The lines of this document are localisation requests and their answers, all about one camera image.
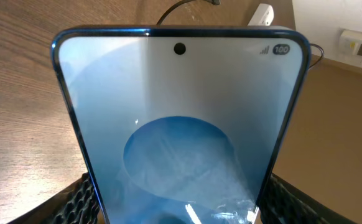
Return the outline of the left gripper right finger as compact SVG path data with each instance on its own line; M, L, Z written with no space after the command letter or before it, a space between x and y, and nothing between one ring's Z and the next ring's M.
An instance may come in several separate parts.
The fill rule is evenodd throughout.
M275 174L266 185L259 209L263 224L352 224Z

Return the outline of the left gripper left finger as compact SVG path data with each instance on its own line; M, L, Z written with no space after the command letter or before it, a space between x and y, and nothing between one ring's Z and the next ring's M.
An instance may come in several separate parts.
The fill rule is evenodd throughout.
M97 224L100 206L88 173L10 224Z

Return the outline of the blue Galaxy smartphone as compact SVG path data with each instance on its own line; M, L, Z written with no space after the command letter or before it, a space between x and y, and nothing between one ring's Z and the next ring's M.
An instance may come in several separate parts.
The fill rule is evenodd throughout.
M50 56L106 223L252 223L311 50L284 27L81 26Z

